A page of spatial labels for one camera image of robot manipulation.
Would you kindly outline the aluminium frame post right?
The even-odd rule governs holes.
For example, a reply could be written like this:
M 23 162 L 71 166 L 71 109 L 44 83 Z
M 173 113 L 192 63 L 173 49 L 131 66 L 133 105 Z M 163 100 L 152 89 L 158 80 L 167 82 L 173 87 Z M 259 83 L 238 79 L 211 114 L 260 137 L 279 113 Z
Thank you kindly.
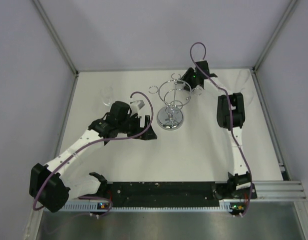
M 280 17 L 277 25 L 274 28 L 274 31 L 272 32 L 270 38 L 268 39 L 265 47 L 261 51 L 260 56 L 257 58 L 255 65 L 252 67 L 253 72 L 257 72 L 261 67 L 261 65 L 263 64 L 263 62 L 265 61 L 266 57 L 268 56 L 271 49 L 278 40 L 279 36 L 281 35 L 281 32 L 283 31 L 288 21 L 292 17 L 293 13 L 295 12 L 299 2 L 300 2 L 299 0 L 290 0 L 288 2 L 288 5 L 284 10 L 283 15 Z

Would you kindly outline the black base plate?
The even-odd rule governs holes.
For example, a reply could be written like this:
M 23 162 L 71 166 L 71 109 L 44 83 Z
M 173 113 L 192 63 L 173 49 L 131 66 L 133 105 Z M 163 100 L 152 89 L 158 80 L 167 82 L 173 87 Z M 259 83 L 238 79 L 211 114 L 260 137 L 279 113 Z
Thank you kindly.
M 227 183 L 191 182 L 112 182 L 102 183 L 96 196 L 113 201 L 116 208 L 218 207 L 220 200 L 246 201 L 255 190 L 233 190 Z

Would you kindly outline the aluminium frame post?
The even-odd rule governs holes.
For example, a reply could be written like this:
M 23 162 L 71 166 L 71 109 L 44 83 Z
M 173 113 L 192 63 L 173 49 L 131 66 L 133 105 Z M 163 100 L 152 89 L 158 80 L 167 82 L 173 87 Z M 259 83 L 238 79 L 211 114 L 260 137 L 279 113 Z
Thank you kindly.
M 39 17 L 41 18 L 50 38 L 54 42 L 58 52 L 60 53 L 61 57 L 65 61 L 66 65 L 71 70 L 72 74 L 76 77 L 79 74 L 79 71 L 75 67 L 71 57 L 69 56 L 63 42 L 61 41 L 59 34 L 57 33 L 56 29 L 54 28 L 51 20 L 49 19 L 43 5 L 39 0 L 31 0 L 30 1 L 34 6 L 36 12 L 38 13 Z
M 274 31 L 272 32 L 270 38 L 268 39 L 265 47 L 261 51 L 260 56 L 257 58 L 255 65 L 252 67 L 253 72 L 257 72 L 261 67 L 261 65 L 263 64 L 263 62 L 265 61 L 266 57 L 268 56 L 271 49 L 278 40 L 279 36 L 281 35 L 281 32 L 283 31 L 288 21 L 292 17 L 293 13 L 295 12 L 299 2 L 300 2 L 299 0 L 290 0 L 288 2 L 288 5 L 284 10 L 283 15 L 280 17 L 277 25 L 274 28 Z

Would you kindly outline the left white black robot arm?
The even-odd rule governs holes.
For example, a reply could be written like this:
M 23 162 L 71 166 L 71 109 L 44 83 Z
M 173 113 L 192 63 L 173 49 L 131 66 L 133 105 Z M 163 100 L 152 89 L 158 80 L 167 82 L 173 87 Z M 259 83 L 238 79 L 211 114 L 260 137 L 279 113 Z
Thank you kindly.
M 68 200 L 85 195 L 102 198 L 107 194 L 107 180 L 96 173 L 79 173 L 81 165 L 94 151 L 106 146 L 110 141 L 123 139 L 157 139 L 149 115 L 145 116 L 145 125 L 140 125 L 140 110 L 145 106 L 143 100 L 131 103 L 116 101 L 110 111 L 102 118 L 94 120 L 79 139 L 55 159 L 31 169 L 29 194 L 33 197 L 33 210 L 40 203 L 54 213 L 59 211 Z

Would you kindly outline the chrome wine glass rack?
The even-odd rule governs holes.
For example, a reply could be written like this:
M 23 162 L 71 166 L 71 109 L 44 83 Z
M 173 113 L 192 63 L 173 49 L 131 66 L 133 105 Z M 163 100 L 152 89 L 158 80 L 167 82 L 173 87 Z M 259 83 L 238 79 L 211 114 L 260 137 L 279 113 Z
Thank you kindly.
M 199 86 L 191 87 L 180 74 L 171 74 L 171 78 L 160 85 L 152 85 L 148 92 L 158 95 L 164 106 L 157 113 L 157 124 L 162 129 L 174 131 L 184 122 L 183 108 L 193 97 L 200 96 L 202 89 Z

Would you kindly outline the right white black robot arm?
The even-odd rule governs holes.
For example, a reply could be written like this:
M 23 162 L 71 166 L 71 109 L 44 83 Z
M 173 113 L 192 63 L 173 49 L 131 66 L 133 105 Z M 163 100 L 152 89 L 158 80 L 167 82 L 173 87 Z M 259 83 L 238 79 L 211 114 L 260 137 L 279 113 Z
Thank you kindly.
M 251 198 L 253 178 L 241 144 L 246 120 L 244 96 L 241 92 L 233 92 L 226 88 L 217 75 L 210 73 L 206 60 L 196 61 L 194 66 L 189 68 L 180 80 L 189 84 L 185 89 L 191 93 L 197 91 L 198 87 L 205 89 L 209 85 L 209 89 L 217 98 L 217 124 L 230 137 L 233 159 L 233 166 L 228 171 L 227 192 L 231 197 L 238 198 L 246 191 L 248 198 Z

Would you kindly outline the clear fluted wine glass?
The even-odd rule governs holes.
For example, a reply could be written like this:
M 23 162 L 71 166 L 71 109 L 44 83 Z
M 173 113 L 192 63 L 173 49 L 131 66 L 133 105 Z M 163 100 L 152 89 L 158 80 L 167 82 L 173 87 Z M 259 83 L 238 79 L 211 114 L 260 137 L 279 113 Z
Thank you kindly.
M 242 69 L 239 71 L 234 85 L 235 93 L 242 93 L 244 96 L 248 95 L 246 84 L 248 83 L 249 77 L 250 71 L 248 69 Z

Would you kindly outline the aluminium frame post left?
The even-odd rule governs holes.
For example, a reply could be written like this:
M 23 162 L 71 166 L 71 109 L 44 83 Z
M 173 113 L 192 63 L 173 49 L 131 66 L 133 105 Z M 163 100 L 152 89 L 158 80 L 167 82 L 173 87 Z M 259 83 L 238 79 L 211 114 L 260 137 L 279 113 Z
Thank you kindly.
M 54 28 L 51 20 L 49 19 L 43 5 L 39 0 L 31 0 L 30 1 L 34 6 L 36 12 L 38 13 L 39 17 L 41 18 L 50 38 L 54 42 L 58 52 L 60 53 L 61 57 L 65 61 L 66 65 L 71 70 L 72 74 L 76 77 L 79 74 L 79 71 L 75 67 L 71 57 L 69 56 L 63 42 L 61 41 L 59 34 L 57 33 L 56 29 Z

